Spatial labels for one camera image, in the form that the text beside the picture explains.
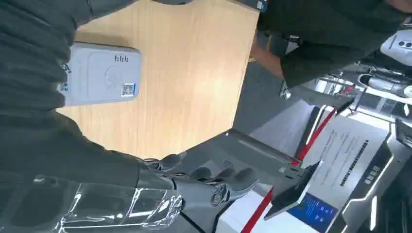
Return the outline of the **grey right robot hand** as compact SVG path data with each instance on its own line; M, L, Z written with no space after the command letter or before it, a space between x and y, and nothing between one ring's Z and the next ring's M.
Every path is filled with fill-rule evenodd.
M251 168L176 171L179 155L142 160L91 142L68 117L0 117L3 233L139 233L185 209L221 206L258 182Z

